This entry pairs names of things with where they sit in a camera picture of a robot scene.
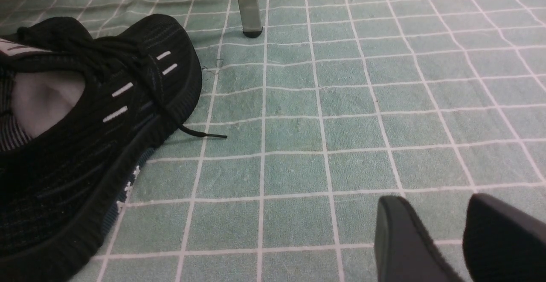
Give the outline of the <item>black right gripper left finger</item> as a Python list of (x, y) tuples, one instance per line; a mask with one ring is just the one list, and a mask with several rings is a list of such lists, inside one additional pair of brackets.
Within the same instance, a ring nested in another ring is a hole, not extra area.
[(463, 281), (401, 196), (378, 200), (374, 253), (379, 282)]

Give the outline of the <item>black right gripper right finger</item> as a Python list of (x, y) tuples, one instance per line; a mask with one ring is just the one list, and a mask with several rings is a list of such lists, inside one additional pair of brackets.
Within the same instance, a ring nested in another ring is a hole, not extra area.
[(469, 200), (462, 247), (474, 282), (543, 282), (544, 222), (486, 193)]

